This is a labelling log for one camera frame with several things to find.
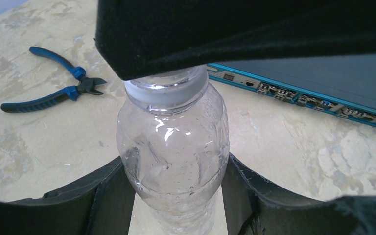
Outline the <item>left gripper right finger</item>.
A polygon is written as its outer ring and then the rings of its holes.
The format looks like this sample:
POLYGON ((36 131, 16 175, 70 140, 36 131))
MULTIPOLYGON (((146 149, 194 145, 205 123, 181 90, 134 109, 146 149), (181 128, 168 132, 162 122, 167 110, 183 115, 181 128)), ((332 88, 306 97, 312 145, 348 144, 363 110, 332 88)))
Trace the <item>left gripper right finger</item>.
POLYGON ((234 155, 222 195, 230 235, 376 235, 376 196, 311 199, 276 185, 234 155))

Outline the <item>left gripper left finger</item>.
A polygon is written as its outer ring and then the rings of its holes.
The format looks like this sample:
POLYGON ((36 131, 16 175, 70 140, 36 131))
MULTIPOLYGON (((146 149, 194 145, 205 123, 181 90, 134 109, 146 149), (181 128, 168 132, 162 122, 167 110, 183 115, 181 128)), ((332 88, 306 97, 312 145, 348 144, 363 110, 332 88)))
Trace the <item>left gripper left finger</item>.
POLYGON ((40 199, 0 202, 0 235, 126 235, 134 198, 117 157, 40 199))

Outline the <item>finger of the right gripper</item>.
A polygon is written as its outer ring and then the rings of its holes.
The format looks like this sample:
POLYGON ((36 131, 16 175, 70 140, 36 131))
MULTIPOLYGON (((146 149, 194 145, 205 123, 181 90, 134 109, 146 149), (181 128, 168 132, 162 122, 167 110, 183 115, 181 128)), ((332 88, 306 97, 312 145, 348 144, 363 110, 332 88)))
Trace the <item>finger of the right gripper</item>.
POLYGON ((376 53, 376 0, 100 0, 95 45, 127 81, 202 64, 376 53))

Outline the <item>clear bottle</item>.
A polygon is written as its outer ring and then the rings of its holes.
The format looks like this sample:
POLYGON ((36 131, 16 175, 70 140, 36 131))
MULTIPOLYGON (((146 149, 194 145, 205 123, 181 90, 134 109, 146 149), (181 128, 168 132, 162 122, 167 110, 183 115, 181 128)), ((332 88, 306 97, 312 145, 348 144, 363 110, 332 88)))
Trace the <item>clear bottle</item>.
POLYGON ((229 158, 224 100, 205 65, 124 82, 117 119, 125 173, 167 235, 207 235, 229 158))

